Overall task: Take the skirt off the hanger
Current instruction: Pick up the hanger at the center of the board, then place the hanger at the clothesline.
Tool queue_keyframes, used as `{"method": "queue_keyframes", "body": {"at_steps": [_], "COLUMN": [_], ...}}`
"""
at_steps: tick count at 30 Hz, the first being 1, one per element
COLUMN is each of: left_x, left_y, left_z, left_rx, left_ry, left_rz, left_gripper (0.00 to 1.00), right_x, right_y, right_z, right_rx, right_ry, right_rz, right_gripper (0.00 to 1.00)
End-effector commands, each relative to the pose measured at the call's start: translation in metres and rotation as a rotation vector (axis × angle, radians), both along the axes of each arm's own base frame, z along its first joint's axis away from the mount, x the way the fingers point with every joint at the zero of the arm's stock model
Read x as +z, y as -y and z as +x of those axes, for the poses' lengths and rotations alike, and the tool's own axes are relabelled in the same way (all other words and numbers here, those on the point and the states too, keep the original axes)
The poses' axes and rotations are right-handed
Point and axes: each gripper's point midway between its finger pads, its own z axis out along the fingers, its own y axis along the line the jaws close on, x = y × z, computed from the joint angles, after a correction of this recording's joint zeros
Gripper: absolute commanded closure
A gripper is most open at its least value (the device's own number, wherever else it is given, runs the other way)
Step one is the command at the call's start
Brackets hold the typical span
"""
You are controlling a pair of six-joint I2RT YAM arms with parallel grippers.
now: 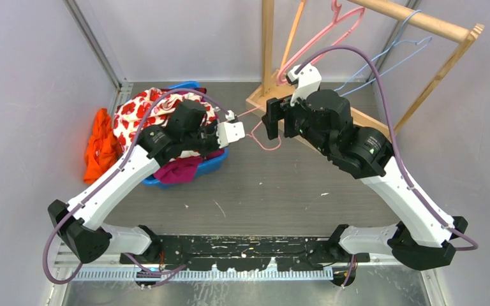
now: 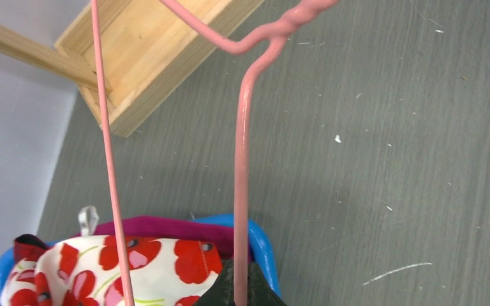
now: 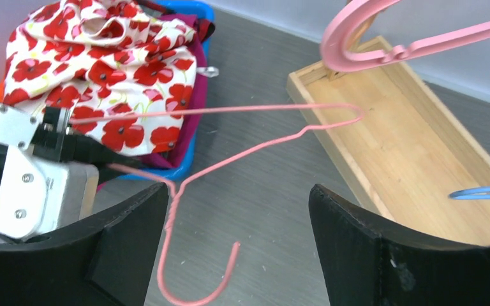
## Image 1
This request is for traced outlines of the magenta garment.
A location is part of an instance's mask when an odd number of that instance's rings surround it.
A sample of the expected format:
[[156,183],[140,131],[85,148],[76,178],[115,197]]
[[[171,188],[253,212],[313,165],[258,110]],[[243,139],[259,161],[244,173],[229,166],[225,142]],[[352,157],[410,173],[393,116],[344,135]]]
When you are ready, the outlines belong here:
[[183,184],[191,182],[201,164],[222,156],[224,152],[224,149],[220,149],[210,153],[207,157],[190,156],[176,159],[153,173],[153,177],[162,184]]

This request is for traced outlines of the floral white red garment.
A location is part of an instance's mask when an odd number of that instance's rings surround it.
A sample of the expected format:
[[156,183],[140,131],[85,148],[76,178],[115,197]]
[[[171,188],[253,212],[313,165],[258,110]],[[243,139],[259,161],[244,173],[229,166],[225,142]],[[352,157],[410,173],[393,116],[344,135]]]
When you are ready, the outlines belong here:
[[199,94],[186,91],[172,93],[161,98],[168,91],[169,89],[151,87],[117,107],[114,115],[113,133],[121,148],[120,157],[131,146],[139,126],[142,126],[142,129],[159,126],[170,136],[186,134],[183,124],[172,117],[179,104],[184,100],[193,101],[205,108],[200,130],[206,133],[214,132],[218,124],[218,115],[212,103],[206,101]]

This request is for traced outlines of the wooden hanger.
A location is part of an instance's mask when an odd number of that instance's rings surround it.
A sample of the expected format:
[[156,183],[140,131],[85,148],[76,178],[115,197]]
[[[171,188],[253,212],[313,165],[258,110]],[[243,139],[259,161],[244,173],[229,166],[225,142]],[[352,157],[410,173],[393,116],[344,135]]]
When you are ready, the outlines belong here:
[[307,3],[307,0],[301,0],[300,3],[299,3],[299,5],[298,5],[298,7],[297,7],[297,10],[296,10],[296,13],[295,13],[293,22],[292,22],[292,26],[291,26],[291,29],[290,29],[290,32],[289,32],[289,35],[288,35],[288,39],[286,41],[286,45],[285,45],[285,49],[284,49],[284,52],[283,52],[283,56],[282,56],[282,59],[281,59],[281,64],[280,64],[280,67],[279,67],[279,70],[280,71],[282,70],[283,66],[287,63],[288,55],[290,53],[290,49],[291,49],[291,46],[292,46],[292,43],[293,43],[293,39],[295,37],[295,33],[296,33],[297,27],[299,25],[299,22],[301,20],[302,12],[304,10],[304,7],[306,6],[306,3]]

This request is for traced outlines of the blue wire hanger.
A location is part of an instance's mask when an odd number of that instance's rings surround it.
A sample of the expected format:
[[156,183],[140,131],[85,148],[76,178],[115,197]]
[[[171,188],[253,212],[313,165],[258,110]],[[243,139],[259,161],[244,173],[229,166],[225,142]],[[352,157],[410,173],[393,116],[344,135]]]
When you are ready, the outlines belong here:
[[[384,72],[381,72],[380,73],[380,76],[383,76],[389,72],[391,72],[393,69],[397,68],[398,66],[402,65],[404,62],[406,62],[407,60],[411,59],[413,56],[417,55],[420,51],[422,51],[423,49],[425,49],[426,47],[428,47],[428,45],[431,43],[431,41],[433,40],[433,37],[432,36],[427,36],[425,38],[422,38],[421,40],[402,40],[401,37],[403,35],[403,32],[404,30],[406,29],[406,26],[407,24],[409,23],[410,19],[415,16],[416,14],[418,13],[421,13],[422,10],[418,9],[418,10],[414,10],[409,17],[406,17],[402,22],[401,22],[401,25],[398,26],[397,28],[397,31],[396,31],[396,36],[395,38],[393,39],[393,41],[391,43],[389,43],[387,45],[387,47],[384,48],[384,50],[382,52],[380,52],[379,54],[377,54],[376,56],[374,56],[372,58],[372,60],[376,60],[376,63],[379,64],[380,63],[380,58],[382,57],[383,59],[384,58],[387,58],[387,56],[389,55],[389,53],[392,51],[392,49],[402,45],[402,44],[412,44],[412,45],[415,45],[416,50],[411,53],[410,55],[406,56],[405,58],[401,59],[399,62],[395,63],[394,65],[392,65],[391,67],[387,68]],[[360,74],[363,70],[365,70],[366,68],[370,68],[368,64],[365,64],[363,65],[363,67],[361,67],[356,73],[354,73],[354,75],[352,75],[349,79],[347,79],[341,86],[339,86],[338,88],[334,89],[333,91],[336,91],[336,92],[339,92],[340,90],[344,89],[347,84],[350,83],[350,81],[352,80],[355,80],[355,77],[358,76],[358,74]],[[358,87],[352,89],[352,90],[349,90],[347,92],[344,92],[342,94],[339,93],[340,96],[347,96],[353,92],[356,92],[360,89],[362,89],[363,87],[367,86],[367,85],[371,85],[373,84],[374,82],[376,82],[376,77],[371,77],[369,78],[367,81],[365,81],[362,85],[359,85]]]

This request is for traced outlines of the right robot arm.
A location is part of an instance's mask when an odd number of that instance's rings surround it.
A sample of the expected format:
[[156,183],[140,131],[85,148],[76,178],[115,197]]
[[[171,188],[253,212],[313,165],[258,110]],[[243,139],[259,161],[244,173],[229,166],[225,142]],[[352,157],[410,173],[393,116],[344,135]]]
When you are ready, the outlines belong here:
[[339,225],[326,246],[332,259],[385,254],[418,271],[451,264],[456,248],[450,227],[465,230],[467,220],[422,203],[418,185],[398,167],[390,141],[375,128],[354,124],[346,98],[322,89],[294,103],[288,97],[269,99],[262,122],[271,140],[279,136],[279,121],[285,137],[305,139],[341,171],[372,189],[399,218],[383,227]]

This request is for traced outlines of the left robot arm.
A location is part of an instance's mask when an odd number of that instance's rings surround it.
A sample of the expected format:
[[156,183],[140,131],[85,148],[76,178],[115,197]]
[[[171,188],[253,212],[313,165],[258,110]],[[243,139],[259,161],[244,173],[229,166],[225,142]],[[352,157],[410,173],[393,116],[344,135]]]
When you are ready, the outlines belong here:
[[227,122],[203,123],[205,106],[184,100],[167,124],[151,125],[136,133],[133,143],[99,179],[78,196],[48,206],[58,236],[82,264],[107,252],[121,253],[138,262],[153,263],[161,253],[161,241],[147,226],[132,228],[105,223],[113,209],[148,175],[156,173],[184,151],[205,157],[244,136],[243,125],[232,113]]

